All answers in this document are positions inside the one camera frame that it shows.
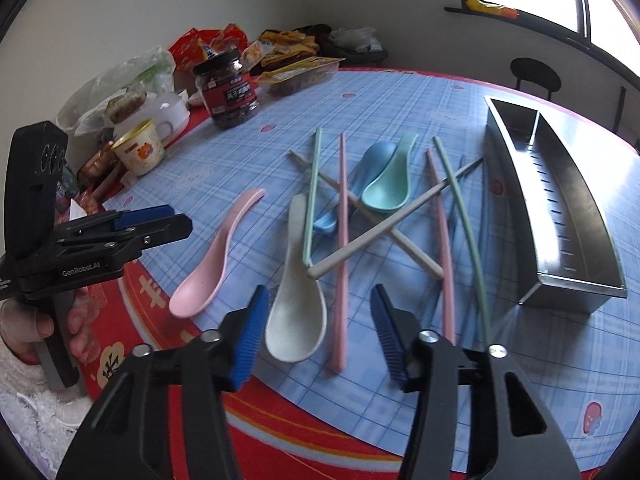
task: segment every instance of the human hand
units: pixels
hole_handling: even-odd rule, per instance
[[[71,354],[81,363],[90,363],[100,355],[100,343],[90,325],[100,308],[86,287],[76,290],[74,304],[66,316],[66,327],[72,335],[68,341]],[[22,362],[40,363],[33,343],[53,334],[53,320],[33,307],[9,298],[0,306],[0,336]]]

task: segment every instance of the metal tray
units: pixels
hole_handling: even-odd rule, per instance
[[[485,100],[510,197],[519,303],[590,314],[626,298],[604,214],[564,141],[539,111]]]

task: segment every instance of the pink chopstick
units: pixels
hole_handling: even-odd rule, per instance
[[[429,169],[431,181],[438,183],[438,171],[431,148],[427,150],[429,159]],[[436,211],[438,214],[438,233],[440,235],[440,265],[442,266],[442,293],[444,301],[442,306],[442,331],[444,337],[456,344],[456,303],[453,295],[453,261],[451,259],[451,246],[449,240],[449,227],[447,227],[447,216],[444,211],[442,195],[436,197]]]
[[[347,145],[340,134],[340,202],[338,202],[338,248],[349,243],[349,198],[347,189]],[[338,266],[335,287],[334,341],[331,370],[339,374],[347,367],[347,316],[349,311],[348,260]]]

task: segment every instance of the window frame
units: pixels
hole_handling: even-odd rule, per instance
[[[606,50],[600,48],[596,44],[591,43],[591,21],[589,11],[589,0],[575,0],[578,31],[575,32],[569,28],[566,28],[558,23],[541,18],[535,14],[531,14],[524,10],[518,9],[518,17],[514,20],[505,18],[503,16],[496,16],[495,14],[486,14],[484,12],[477,12],[470,10],[466,6],[467,0],[460,0],[460,8],[457,7],[444,7],[447,12],[453,12],[456,14],[468,14],[472,16],[483,16],[485,18],[491,18],[493,20],[499,20],[505,23],[511,23],[519,27],[523,27],[529,30],[533,30],[544,36],[554,38],[555,40],[562,41],[564,44],[572,46],[577,50],[580,50],[587,56],[599,61],[604,66],[613,70],[620,77],[622,77],[631,86],[640,91],[640,76],[636,75],[629,67],[612,56]]]

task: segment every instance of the black chair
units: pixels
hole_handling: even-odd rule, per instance
[[[557,92],[562,86],[560,76],[549,65],[531,59],[530,57],[517,57],[511,61],[511,73],[516,76],[516,90],[520,90],[520,83],[530,81],[545,88],[549,94],[547,101],[551,101],[551,94]]]

